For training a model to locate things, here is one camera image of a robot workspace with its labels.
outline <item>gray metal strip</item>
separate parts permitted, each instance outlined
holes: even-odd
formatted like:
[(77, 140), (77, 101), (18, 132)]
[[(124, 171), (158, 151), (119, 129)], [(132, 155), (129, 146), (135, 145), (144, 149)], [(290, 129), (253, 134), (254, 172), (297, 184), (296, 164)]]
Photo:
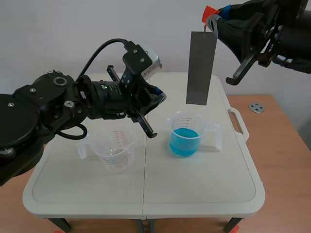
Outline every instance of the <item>gray metal strip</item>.
[(187, 104), (207, 104), (216, 43), (212, 32), (191, 32)]

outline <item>empty measuring cup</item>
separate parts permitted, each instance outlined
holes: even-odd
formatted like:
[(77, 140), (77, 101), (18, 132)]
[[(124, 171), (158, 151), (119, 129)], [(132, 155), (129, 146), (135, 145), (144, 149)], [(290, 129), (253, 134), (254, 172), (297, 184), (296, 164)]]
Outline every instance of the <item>empty measuring cup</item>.
[(87, 158), (94, 152), (104, 166), (110, 171), (121, 172), (127, 170), (134, 161), (134, 144), (136, 142), (133, 133), (128, 129), (102, 129), (103, 132), (87, 137), (78, 144), (78, 152), (81, 159)]
[(206, 121), (202, 116), (193, 112), (176, 112), (167, 119), (171, 127), (170, 147), (182, 157), (194, 154), (206, 133), (215, 133), (215, 148), (222, 149), (222, 133), (218, 124)]

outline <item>white folding table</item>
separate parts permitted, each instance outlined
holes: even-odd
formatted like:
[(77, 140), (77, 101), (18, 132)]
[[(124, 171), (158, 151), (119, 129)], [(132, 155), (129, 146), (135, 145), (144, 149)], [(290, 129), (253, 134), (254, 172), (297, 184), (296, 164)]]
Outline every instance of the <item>white folding table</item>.
[[(90, 77), (110, 79), (106, 74)], [(110, 173), (98, 161), (81, 160), (78, 141), (56, 136), (24, 190), (23, 203), (29, 212), (50, 219), (66, 232), (70, 228), (64, 218), (231, 217), (225, 228), (230, 232), (242, 218), (262, 207), (265, 192), (245, 143), (247, 129), (240, 113), (230, 107), (219, 79), (212, 76), (207, 106), (185, 104), (186, 73), (158, 73), (149, 82), (167, 95), (147, 115), (158, 133), (156, 138), (147, 138), (128, 118), (83, 122), (89, 132), (120, 125), (133, 129), (139, 143), (132, 167)], [(223, 132), (222, 151), (213, 150), (213, 138), (208, 137), (193, 156), (174, 156), (168, 145), (166, 118), (181, 110), (218, 123)], [(235, 115), (242, 133), (234, 130), (229, 113)], [(78, 131), (70, 129), (69, 133)]]

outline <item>robotic arm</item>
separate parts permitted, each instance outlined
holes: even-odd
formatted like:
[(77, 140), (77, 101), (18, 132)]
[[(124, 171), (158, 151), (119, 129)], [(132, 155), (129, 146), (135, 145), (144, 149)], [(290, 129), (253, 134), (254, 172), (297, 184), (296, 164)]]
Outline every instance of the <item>robotic arm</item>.
[[(92, 82), (84, 73), (107, 45), (121, 42), (127, 53), (121, 79), (113, 66), (107, 71), (112, 82)], [(0, 94), (0, 186), (33, 168), (41, 159), (44, 144), (56, 134), (72, 140), (83, 139), (90, 119), (122, 119), (138, 122), (149, 138), (156, 136), (144, 117), (166, 99), (166, 95), (146, 80), (161, 69), (158, 56), (146, 45), (112, 39), (90, 58), (75, 81), (59, 70), (49, 71), (32, 85), (12, 95)], [(62, 132), (79, 127), (81, 135)]]
[(310, 74), (311, 12), (305, 11), (307, 3), (308, 0), (250, 0), (211, 15), (205, 12), (203, 22), (241, 63), (226, 82), (239, 84), (256, 61), (263, 67), (274, 62)]

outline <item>white wall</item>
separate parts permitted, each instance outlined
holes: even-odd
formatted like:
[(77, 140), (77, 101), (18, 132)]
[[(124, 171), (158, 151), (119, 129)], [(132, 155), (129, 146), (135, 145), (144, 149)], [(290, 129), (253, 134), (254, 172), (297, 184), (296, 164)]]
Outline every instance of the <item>white wall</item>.
[[(190, 32), (201, 31), (207, 4), (221, 8), (242, 0), (2, 0), (0, 1), (0, 93), (12, 93), (51, 69), (76, 77), (104, 41), (121, 37), (149, 44), (163, 71), (187, 71)], [(124, 49), (108, 47), (89, 73), (115, 65)], [(225, 78), (239, 66), (218, 43), (214, 73), (228, 94), (273, 94), (311, 147), (311, 77), (271, 65), (254, 66), (238, 86)]]

